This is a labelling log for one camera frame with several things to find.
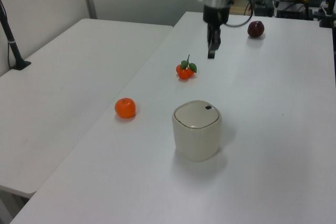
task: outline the plastic fruit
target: plastic fruit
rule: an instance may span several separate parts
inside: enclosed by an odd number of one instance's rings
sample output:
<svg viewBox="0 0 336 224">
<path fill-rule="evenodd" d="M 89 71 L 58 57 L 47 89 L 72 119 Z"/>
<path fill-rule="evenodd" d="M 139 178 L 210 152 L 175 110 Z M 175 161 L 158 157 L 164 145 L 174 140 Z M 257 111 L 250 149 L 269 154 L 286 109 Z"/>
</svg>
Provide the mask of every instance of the plastic fruit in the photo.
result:
<svg viewBox="0 0 336 224">
<path fill-rule="evenodd" d="M 177 65 L 177 67 L 176 67 L 176 73 L 179 73 L 179 72 L 181 72 L 181 64 L 179 64 L 179 65 Z"/>
<path fill-rule="evenodd" d="M 261 21 L 253 21 L 247 28 L 247 33 L 253 38 L 257 38 L 264 33 L 265 27 Z"/>
<path fill-rule="evenodd" d="M 197 66 L 194 63 L 189 63 L 189 57 L 190 55 L 188 55 L 187 60 L 182 60 L 181 64 L 176 67 L 176 72 L 182 80 L 187 80 L 197 72 Z"/>
<path fill-rule="evenodd" d="M 135 102 L 131 98 L 122 98 L 115 103 L 114 110 L 121 118 L 132 118 L 135 116 Z"/>
<path fill-rule="evenodd" d="M 190 68 L 187 69 L 187 73 L 188 73 L 188 76 L 191 77 L 193 76 L 193 74 L 195 73 L 193 70 L 191 70 Z"/>
<path fill-rule="evenodd" d="M 187 80 L 189 78 L 189 74 L 187 72 L 187 70 L 185 69 L 182 69 L 179 73 L 178 73 L 179 77 L 182 79 L 182 80 Z"/>
</svg>

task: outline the black cable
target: black cable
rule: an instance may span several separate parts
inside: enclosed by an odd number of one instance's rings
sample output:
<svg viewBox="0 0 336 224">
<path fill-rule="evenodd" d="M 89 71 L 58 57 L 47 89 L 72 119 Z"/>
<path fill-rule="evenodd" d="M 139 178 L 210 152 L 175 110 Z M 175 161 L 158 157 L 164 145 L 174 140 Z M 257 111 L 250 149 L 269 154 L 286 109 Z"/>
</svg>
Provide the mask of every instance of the black cable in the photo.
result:
<svg viewBox="0 0 336 224">
<path fill-rule="evenodd" d="M 6 20 L 8 20 L 8 19 L 7 19 L 7 13 L 6 13 L 5 6 L 4 6 L 4 4 L 2 3 L 1 0 L 0 0 L 0 6 L 1 6 L 2 10 L 4 11 Z M 7 61 L 8 61 L 8 67 L 9 67 L 9 69 L 12 69 L 12 68 L 11 68 L 11 64 L 9 63 L 9 42 L 7 42 Z"/>
<path fill-rule="evenodd" d="M 6 13 L 6 9 L 5 9 L 5 6 L 4 6 L 4 4 L 2 3 L 2 1 L 1 1 L 1 0 L 0 0 L 0 5 L 1 5 L 1 8 L 2 8 L 2 10 L 4 10 L 5 17 L 6 17 L 6 19 L 7 19 L 7 13 Z"/>
<path fill-rule="evenodd" d="M 253 4 L 252 4 L 252 0 L 248 0 L 248 1 L 250 3 L 250 6 L 251 6 L 251 14 L 250 14 L 249 18 L 244 23 L 241 23 L 239 25 L 230 25 L 230 24 L 224 24 L 224 25 L 226 25 L 228 27 L 240 27 L 240 26 L 243 26 L 243 25 L 247 24 L 251 20 L 251 18 L 253 16 Z"/>
<path fill-rule="evenodd" d="M 11 67 L 11 64 L 9 63 L 9 43 L 7 43 L 7 61 L 8 61 L 8 67 L 9 67 L 9 69 L 11 70 L 12 69 L 12 67 Z"/>
<path fill-rule="evenodd" d="M 248 3 L 247 3 L 247 6 L 246 6 L 246 8 L 245 8 L 245 11 L 244 11 L 244 16 L 245 16 L 245 13 L 246 13 L 246 10 L 247 10 L 249 4 L 250 4 L 250 3 L 248 2 Z"/>
</svg>

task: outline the orange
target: orange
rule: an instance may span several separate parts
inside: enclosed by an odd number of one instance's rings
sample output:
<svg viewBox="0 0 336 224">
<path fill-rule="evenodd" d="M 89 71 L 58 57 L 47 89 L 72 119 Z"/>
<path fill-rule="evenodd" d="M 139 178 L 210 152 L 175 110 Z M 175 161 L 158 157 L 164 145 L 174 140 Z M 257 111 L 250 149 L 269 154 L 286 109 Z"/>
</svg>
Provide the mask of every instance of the orange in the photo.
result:
<svg viewBox="0 0 336 224">
<path fill-rule="evenodd" d="M 187 80 L 189 78 L 188 72 L 185 69 L 182 69 L 178 75 L 182 80 Z"/>
<path fill-rule="evenodd" d="M 193 74 L 195 73 L 193 70 L 191 70 L 190 68 L 187 69 L 187 73 L 188 73 L 188 76 L 191 77 L 193 76 Z"/>
<path fill-rule="evenodd" d="M 179 72 L 181 72 L 181 70 L 182 70 L 182 69 L 181 69 L 181 64 L 180 64 L 180 65 L 177 65 L 177 67 L 176 67 L 176 72 L 179 73 Z"/>
<path fill-rule="evenodd" d="M 135 102 L 131 98 L 122 98 L 115 103 L 114 110 L 121 118 L 131 118 L 135 116 Z"/>
</svg>

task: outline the white container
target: white container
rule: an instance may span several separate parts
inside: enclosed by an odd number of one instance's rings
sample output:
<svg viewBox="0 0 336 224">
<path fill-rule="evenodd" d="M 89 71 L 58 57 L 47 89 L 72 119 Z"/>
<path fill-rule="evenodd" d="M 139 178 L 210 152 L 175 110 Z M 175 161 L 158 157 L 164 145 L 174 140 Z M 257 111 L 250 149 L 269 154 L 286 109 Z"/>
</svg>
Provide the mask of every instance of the white container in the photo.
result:
<svg viewBox="0 0 336 224">
<path fill-rule="evenodd" d="M 173 113 L 176 150 L 191 161 L 213 156 L 221 138 L 222 115 L 205 101 L 191 101 Z"/>
</svg>

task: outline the square lid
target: square lid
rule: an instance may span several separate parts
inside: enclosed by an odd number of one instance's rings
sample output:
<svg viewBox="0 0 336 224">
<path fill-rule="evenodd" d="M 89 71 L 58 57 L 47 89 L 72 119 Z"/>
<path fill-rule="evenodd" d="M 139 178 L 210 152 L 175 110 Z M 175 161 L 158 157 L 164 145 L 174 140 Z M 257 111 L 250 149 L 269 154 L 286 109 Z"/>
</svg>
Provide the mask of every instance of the square lid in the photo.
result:
<svg viewBox="0 0 336 224">
<path fill-rule="evenodd" d="M 175 118 L 191 129 L 201 129 L 216 122 L 219 113 L 216 108 L 205 101 L 192 101 L 179 107 Z"/>
</svg>

